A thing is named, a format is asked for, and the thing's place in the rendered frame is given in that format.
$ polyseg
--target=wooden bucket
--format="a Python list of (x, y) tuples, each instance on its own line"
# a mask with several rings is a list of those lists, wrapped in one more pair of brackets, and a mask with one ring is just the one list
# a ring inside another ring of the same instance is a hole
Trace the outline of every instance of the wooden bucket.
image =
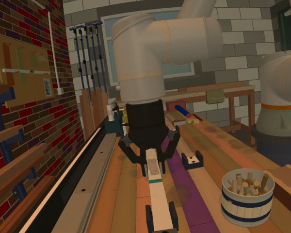
[(241, 196), (229, 191), (230, 184), (227, 179), (236, 179), (236, 174), (240, 173), (242, 178), (247, 179), (248, 171), (253, 171), (253, 178), (262, 181), (265, 172), (255, 169), (237, 169), (227, 173), (222, 180), (221, 212), (231, 223), (241, 227), (256, 227), (269, 218), (273, 202), (273, 192), (275, 182), (269, 176), (266, 187), (269, 192), (254, 197)]

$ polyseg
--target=purple plank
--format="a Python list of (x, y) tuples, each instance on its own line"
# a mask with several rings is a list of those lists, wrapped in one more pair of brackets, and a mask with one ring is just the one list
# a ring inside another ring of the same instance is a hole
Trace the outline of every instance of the purple plank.
[(191, 233), (201, 233), (201, 232), (220, 233), (215, 222), (207, 222), (205, 224), (191, 226), (190, 231), (191, 231)]
[[(167, 144), (162, 144), (162, 149), (167, 149)], [(185, 198), (181, 199), (183, 211), (189, 226), (213, 222), (213, 218), (197, 190), (190, 174), (182, 165), (182, 160), (177, 151), (171, 159), (167, 159), (175, 187)]]

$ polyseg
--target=blue cylinder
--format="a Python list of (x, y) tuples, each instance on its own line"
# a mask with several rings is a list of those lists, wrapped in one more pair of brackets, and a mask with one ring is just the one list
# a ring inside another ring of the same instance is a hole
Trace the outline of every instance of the blue cylinder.
[(182, 113), (183, 115), (185, 115), (186, 117), (191, 117), (191, 113), (189, 113), (188, 111), (186, 111), (184, 108), (182, 108), (180, 105), (176, 105), (175, 109), (177, 109), (180, 113)]

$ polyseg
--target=red pen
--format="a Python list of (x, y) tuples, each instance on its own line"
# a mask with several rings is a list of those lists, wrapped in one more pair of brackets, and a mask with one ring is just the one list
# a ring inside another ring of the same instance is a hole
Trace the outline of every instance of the red pen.
[(203, 121), (202, 118), (198, 117), (196, 114), (192, 114), (194, 117), (196, 117), (197, 119), (199, 119), (199, 121)]

